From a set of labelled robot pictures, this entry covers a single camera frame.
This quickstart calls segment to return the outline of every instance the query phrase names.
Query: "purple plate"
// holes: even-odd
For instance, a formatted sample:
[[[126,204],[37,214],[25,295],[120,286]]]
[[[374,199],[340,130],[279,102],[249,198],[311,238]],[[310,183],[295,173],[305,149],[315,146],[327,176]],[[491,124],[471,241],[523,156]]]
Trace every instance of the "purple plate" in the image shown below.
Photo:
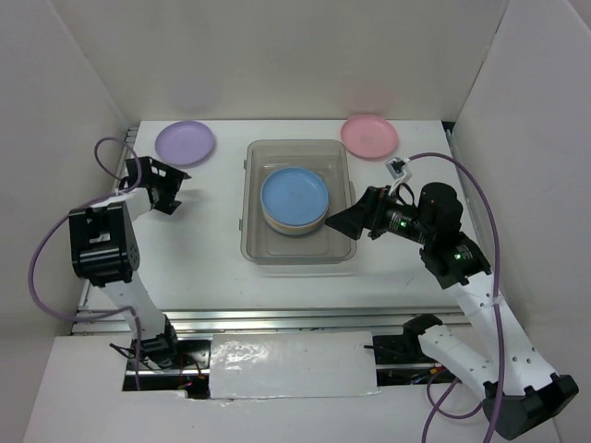
[[[163,162],[189,166],[200,162],[213,150],[215,137],[207,126],[193,120],[172,123],[158,134],[156,152]]]

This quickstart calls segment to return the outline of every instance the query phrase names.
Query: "stack of plates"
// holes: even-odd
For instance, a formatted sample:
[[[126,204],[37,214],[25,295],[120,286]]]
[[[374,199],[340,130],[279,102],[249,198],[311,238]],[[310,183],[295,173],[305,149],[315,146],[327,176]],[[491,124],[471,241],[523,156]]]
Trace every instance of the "stack of plates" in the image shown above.
[[[310,170],[284,168],[264,181],[260,203],[265,222],[274,231],[301,235],[322,225],[329,209],[329,192]]]

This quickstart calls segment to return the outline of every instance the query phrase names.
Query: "gray tray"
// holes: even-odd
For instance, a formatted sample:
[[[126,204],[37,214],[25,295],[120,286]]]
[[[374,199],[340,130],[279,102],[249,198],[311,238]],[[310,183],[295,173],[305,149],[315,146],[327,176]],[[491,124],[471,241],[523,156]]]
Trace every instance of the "gray tray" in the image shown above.
[[[336,140],[258,140],[247,151],[244,207],[240,229],[242,255],[259,264],[340,263],[356,252],[356,242],[322,224],[298,236],[276,233],[264,221],[260,187],[267,176],[287,167],[301,167],[322,178],[329,191],[328,216],[355,200],[349,182],[346,150]]]

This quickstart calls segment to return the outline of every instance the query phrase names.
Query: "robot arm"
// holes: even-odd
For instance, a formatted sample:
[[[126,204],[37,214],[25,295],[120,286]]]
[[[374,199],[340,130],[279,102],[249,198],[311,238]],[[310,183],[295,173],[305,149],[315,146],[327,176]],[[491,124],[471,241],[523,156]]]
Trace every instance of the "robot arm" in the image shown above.
[[[411,343],[410,352],[441,362],[459,377],[482,401],[488,419],[499,379],[493,309],[499,305],[506,364],[496,431],[514,439],[558,414],[578,393],[578,387],[572,377],[559,376],[537,352],[504,298],[492,299],[490,265],[478,245],[460,231],[463,207],[455,190],[442,183],[430,183],[421,190],[417,205],[400,199],[398,186],[409,175],[404,164],[402,159],[394,159],[388,165],[396,189],[369,187],[353,207],[329,217],[326,225],[353,239],[359,239],[368,229],[372,240],[388,232],[422,245],[419,254],[425,267],[462,308],[485,343],[489,357],[459,341],[432,315],[404,325],[405,341]]]
[[[141,182],[138,187],[87,208],[71,210],[68,221],[72,266],[76,274],[100,287],[116,307],[133,307],[139,317],[142,358],[150,358],[160,368],[171,367],[177,356],[175,330],[166,315],[150,299],[138,274],[139,248],[132,222],[156,209],[172,214],[180,205],[175,201],[188,174],[157,162],[139,159]],[[122,182],[135,183],[138,169],[127,161],[129,176]],[[136,322],[124,314],[136,348]]]

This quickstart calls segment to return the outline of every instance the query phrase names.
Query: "blue plate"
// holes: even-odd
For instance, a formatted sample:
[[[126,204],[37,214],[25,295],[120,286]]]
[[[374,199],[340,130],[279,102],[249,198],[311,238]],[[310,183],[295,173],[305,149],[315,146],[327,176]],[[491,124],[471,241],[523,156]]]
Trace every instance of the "blue plate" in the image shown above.
[[[329,206],[329,191],[322,179],[308,169],[285,168],[264,181],[260,203],[279,223],[305,226],[324,215]]]

